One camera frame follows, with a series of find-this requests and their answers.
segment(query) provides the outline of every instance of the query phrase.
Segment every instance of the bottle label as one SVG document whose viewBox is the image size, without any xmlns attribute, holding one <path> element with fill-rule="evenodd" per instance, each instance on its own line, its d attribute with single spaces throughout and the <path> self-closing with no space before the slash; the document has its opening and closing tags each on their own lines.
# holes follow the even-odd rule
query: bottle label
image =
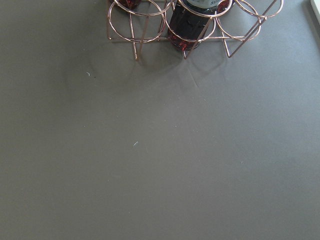
<svg viewBox="0 0 320 240">
<path fill-rule="evenodd" d="M 218 6 L 221 0 L 187 0 L 187 2 L 201 9 L 211 9 Z"/>
</svg>

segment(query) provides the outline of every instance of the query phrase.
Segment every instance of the wire ring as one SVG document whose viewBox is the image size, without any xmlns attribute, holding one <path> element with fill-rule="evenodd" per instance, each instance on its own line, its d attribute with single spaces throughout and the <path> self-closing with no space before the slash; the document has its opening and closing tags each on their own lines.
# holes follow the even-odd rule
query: wire ring
<svg viewBox="0 0 320 240">
<path fill-rule="evenodd" d="M 216 17 L 220 17 L 220 16 L 224 15 L 226 12 L 228 12 L 229 9 L 230 9 L 230 8 L 232 7 L 232 5 L 233 5 L 233 1 L 231 0 L 231 1 L 229 1 L 228 7 L 227 7 L 224 11 L 222 11 L 222 12 L 220 12 L 220 13 L 217 13 L 217 14 L 204 14 L 204 13 L 200 13 L 200 12 L 197 12 L 197 11 L 191 9 L 189 6 L 187 6 L 187 5 L 183 2 L 183 0 L 177 0 L 177 1 L 181 4 L 181 6 L 183 6 L 185 9 L 187 9 L 190 13 L 192 13 L 192 14 L 194 14 L 194 15 L 197 15 L 197 16 L 199 16 L 199 17 L 203 17 L 203 18 L 216 18 Z"/>
<path fill-rule="evenodd" d="M 242 3 L 246 4 L 249 8 L 251 8 L 252 11 L 254 11 L 256 14 L 258 14 L 258 12 L 256 11 L 256 9 L 255 9 L 252 5 L 250 5 L 248 2 L 246 2 L 246 1 L 244 1 L 244 0 L 235 0 L 235 1 L 241 1 Z M 227 33 L 227 32 L 223 29 L 223 27 L 221 26 L 221 22 L 220 22 L 220 18 L 219 18 L 219 17 L 217 17 L 216 23 L 217 23 L 219 29 L 220 29 L 225 35 L 227 35 L 229 38 L 234 39 L 234 40 L 237 40 L 237 41 L 244 42 L 244 41 L 250 41 L 250 40 L 256 38 L 256 37 L 258 36 L 258 34 L 260 33 L 260 31 L 261 31 L 261 19 L 260 19 L 259 17 L 256 17 L 256 18 L 258 19 L 259 27 L 258 27 L 255 35 L 252 36 L 252 37 L 250 37 L 250 38 L 247 39 L 247 40 L 246 40 L 246 36 L 235 37 L 235 36 L 232 36 L 232 35 L 230 35 L 229 33 Z"/>
<path fill-rule="evenodd" d="M 212 19 L 213 20 L 213 28 L 212 28 L 212 31 L 208 34 L 208 36 L 204 37 L 204 38 L 201 38 L 199 39 L 199 43 L 203 42 L 204 40 L 207 40 L 208 38 L 211 37 L 212 34 L 214 34 L 215 30 L 216 30 L 216 19 L 214 17 L 209 17 L 209 19 Z M 180 35 L 176 34 L 176 32 L 174 30 L 172 30 L 172 28 L 169 26 L 169 23 L 168 23 L 168 20 L 167 20 L 167 12 L 164 13 L 164 21 L 165 21 L 165 24 L 166 26 L 168 27 L 168 29 L 176 36 L 178 37 L 179 39 L 183 40 L 183 41 L 186 41 L 186 42 L 190 42 L 190 43 L 195 43 L 197 40 L 192 40 L 192 39 L 186 39 L 186 38 L 183 38 L 181 37 Z"/>
<path fill-rule="evenodd" d="M 129 42 L 132 42 L 132 43 L 141 43 L 142 41 L 140 40 L 140 38 L 132 38 L 132 37 L 125 37 L 123 36 L 122 34 L 120 34 L 116 28 L 113 26 L 112 24 L 112 19 L 111 19 L 111 14 L 112 14 L 112 9 L 114 8 L 114 6 L 116 6 L 116 1 L 117 0 L 114 0 L 114 2 L 111 4 L 110 8 L 109 8 L 109 11 L 108 11 L 108 20 L 109 20 L 109 24 L 111 26 L 111 28 L 113 29 L 113 31 L 118 35 L 120 36 L 121 38 L 129 41 Z M 161 8 L 159 7 L 158 4 L 156 4 L 153 0 L 148 0 L 149 2 L 151 2 L 160 12 L 162 12 Z M 165 15 L 164 13 L 160 13 L 158 12 L 157 15 L 153 15 L 153 16 L 158 16 L 158 15 L 161 15 L 162 17 L 162 21 L 165 21 Z M 138 15 L 138 16 L 145 16 L 145 17 L 149 17 L 148 14 L 143 14 L 143 13 L 139 13 L 139 14 L 136 14 L 136 13 L 132 13 L 133 15 Z M 151 39 L 147 39 L 147 40 L 143 40 L 143 43 L 149 43 L 149 42 L 152 42 L 154 40 L 156 40 L 157 38 L 160 37 L 160 35 L 163 33 L 163 31 L 165 30 L 165 25 L 163 24 L 162 28 L 160 29 L 159 33 L 154 37 L 154 38 L 151 38 Z"/>
<path fill-rule="evenodd" d="M 242 2 L 241 0 L 234 0 L 236 2 L 236 4 L 243 10 L 245 11 L 247 14 L 250 14 L 251 16 L 254 16 L 256 18 L 262 18 L 262 19 L 265 19 L 265 18 L 272 18 L 274 17 L 275 15 L 277 15 L 278 13 L 280 13 L 280 11 L 282 10 L 283 6 L 284 6 L 284 0 L 280 0 L 280 7 L 279 9 L 274 13 L 274 14 L 271 14 L 271 15 L 260 15 L 258 14 L 257 12 L 253 13 L 251 11 L 249 11 L 248 9 L 246 9 L 240 2 Z"/>
<path fill-rule="evenodd" d="M 166 12 L 169 9 L 169 5 L 167 7 L 165 7 L 163 10 L 159 7 L 158 4 L 156 4 L 153 0 L 148 0 L 149 2 L 151 2 L 153 5 L 156 6 L 156 8 L 159 10 L 158 12 L 155 13 L 141 13 L 141 12 L 136 12 L 136 11 L 132 11 L 129 8 L 126 8 L 125 6 L 123 6 L 119 0 L 113 0 L 118 7 L 122 8 L 123 10 L 125 10 L 127 13 L 133 14 L 135 16 L 145 16 L 145 17 L 154 17 L 154 16 L 158 16 L 160 14 L 163 14 L 164 12 Z"/>
</svg>

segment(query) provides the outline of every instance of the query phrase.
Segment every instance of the metal wire frame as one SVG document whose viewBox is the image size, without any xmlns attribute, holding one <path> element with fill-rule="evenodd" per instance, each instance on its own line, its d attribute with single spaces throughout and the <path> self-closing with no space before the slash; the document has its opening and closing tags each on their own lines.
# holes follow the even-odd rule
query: metal wire frame
<svg viewBox="0 0 320 240">
<path fill-rule="evenodd" d="M 231 57 L 233 57 L 235 55 L 235 53 L 246 42 L 251 41 L 254 38 L 256 38 L 258 36 L 258 34 L 260 33 L 260 31 L 261 31 L 262 24 L 268 18 L 272 18 L 275 15 L 277 15 L 282 10 L 282 8 L 284 6 L 284 0 L 273 0 L 271 2 L 271 4 L 268 6 L 268 8 L 263 12 L 263 14 L 259 14 L 255 10 L 255 8 L 252 5 L 250 5 L 248 2 L 246 2 L 245 0 L 234 0 L 236 5 L 239 6 L 240 9 L 242 9 L 245 13 L 247 13 L 247 14 L 253 16 L 253 17 L 256 17 L 257 20 L 252 25 L 252 27 L 249 29 L 249 31 L 246 34 L 244 34 L 242 36 L 232 36 L 231 34 L 229 34 L 222 27 L 222 24 L 221 24 L 221 21 L 220 21 L 220 16 L 223 16 L 226 12 L 229 11 L 229 9 L 232 7 L 233 1 L 229 1 L 228 7 L 223 12 L 215 13 L 215 14 L 212 14 L 212 15 L 203 14 L 203 13 L 199 13 L 197 11 L 194 11 L 194 10 L 190 9 L 182 0 L 170 0 L 169 2 L 168 2 L 168 0 L 164 0 L 163 9 L 154 0 L 147 0 L 149 3 L 153 4 L 158 9 L 158 12 L 155 12 L 155 13 L 141 13 L 141 12 L 132 11 L 132 10 L 124 7 L 123 5 L 121 5 L 121 3 L 119 3 L 119 0 L 114 0 L 113 3 L 109 3 L 109 0 L 106 0 L 106 1 L 107 1 L 107 6 L 109 6 L 107 14 L 106 14 L 106 32 L 107 32 L 108 39 L 109 40 L 115 40 L 115 41 L 129 41 L 129 42 L 131 42 L 132 45 L 133 45 L 134 58 L 137 61 L 140 58 L 141 51 L 142 51 L 142 46 L 143 46 L 144 43 L 159 42 L 160 40 L 168 40 L 167 37 L 161 37 L 161 34 L 163 33 L 165 27 L 167 27 L 169 30 L 171 30 L 171 32 L 176 37 L 178 37 L 179 39 L 181 39 L 183 41 L 187 41 L 187 42 L 193 43 L 193 45 L 191 47 L 191 50 L 182 51 L 184 59 L 188 58 L 188 56 L 191 54 L 191 52 L 193 52 L 193 50 L 195 49 L 195 47 L 197 46 L 198 43 L 206 41 L 206 40 L 222 40 L 226 55 L 227 55 L 228 58 L 231 58 Z M 191 12 L 191 13 L 197 15 L 197 16 L 200 16 L 200 17 L 208 18 L 208 21 L 207 21 L 205 27 L 203 28 L 201 34 L 199 35 L 199 37 L 196 40 L 183 38 L 180 35 L 178 35 L 177 33 L 175 33 L 170 28 L 170 25 L 169 25 L 168 20 L 167 20 L 167 11 L 170 8 L 172 8 L 173 10 L 175 9 L 175 2 L 176 1 L 179 2 L 182 5 L 182 7 L 184 7 L 189 12 Z M 273 13 L 273 14 L 266 15 L 276 2 L 280 3 L 279 4 L 279 8 L 277 9 L 277 11 L 275 13 Z M 125 10 L 128 13 L 131 37 L 123 36 L 113 26 L 112 17 L 111 16 L 112 16 L 112 10 L 113 10 L 113 8 L 115 6 L 119 6 L 121 9 Z M 145 21 L 144 21 L 144 26 L 143 26 L 143 31 L 142 31 L 141 37 L 136 37 L 135 36 L 135 31 L 134 31 L 133 22 L 132 22 L 132 15 L 145 17 Z M 159 16 L 159 15 L 161 15 L 161 20 L 160 20 L 160 24 L 159 24 L 159 27 L 158 27 L 157 35 L 155 37 L 145 37 L 150 17 Z M 209 28 L 211 23 L 213 23 L 212 31 L 207 36 L 204 36 L 205 32 L 207 31 L 207 29 Z M 111 37 L 110 30 L 109 30 L 109 25 L 113 29 L 113 31 L 119 36 L 118 38 L 112 38 Z M 216 27 L 219 28 L 219 30 L 221 32 L 221 36 L 212 36 L 213 33 L 215 32 Z M 241 43 L 239 44 L 239 46 L 232 53 L 230 53 L 230 49 L 228 47 L 227 40 L 235 40 L 235 41 L 239 41 Z"/>
</svg>

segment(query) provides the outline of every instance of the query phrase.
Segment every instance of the gray surface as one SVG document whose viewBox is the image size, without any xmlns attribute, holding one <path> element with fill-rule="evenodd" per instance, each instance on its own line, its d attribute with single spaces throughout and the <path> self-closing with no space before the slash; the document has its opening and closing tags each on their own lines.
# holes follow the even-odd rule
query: gray surface
<svg viewBox="0 0 320 240">
<path fill-rule="evenodd" d="M 232 59 L 164 42 L 141 62 L 106 40 L 104 7 L 1 3 L 0 239 L 320 239 L 310 3 Z"/>
</svg>

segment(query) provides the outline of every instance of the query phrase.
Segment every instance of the red wine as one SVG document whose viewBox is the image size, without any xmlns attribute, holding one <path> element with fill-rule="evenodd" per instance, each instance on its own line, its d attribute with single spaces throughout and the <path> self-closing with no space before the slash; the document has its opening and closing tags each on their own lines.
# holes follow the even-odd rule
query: red wine
<svg viewBox="0 0 320 240">
<path fill-rule="evenodd" d="M 133 10 L 141 3 L 141 0 L 118 0 L 119 3 L 121 3 L 124 7 L 127 9 Z"/>
<path fill-rule="evenodd" d="M 190 9 L 207 15 L 213 15 L 216 11 L 218 13 L 223 12 L 229 5 L 229 0 L 211 0 L 206 3 L 203 0 L 183 0 L 183 2 Z M 208 17 L 198 16 L 189 12 L 177 2 L 169 26 L 180 37 L 188 40 L 197 40 L 208 20 Z M 194 42 L 178 38 L 170 29 L 168 29 L 167 33 L 173 46 L 181 51 L 190 51 L 194 45 Z"/>
</svg>

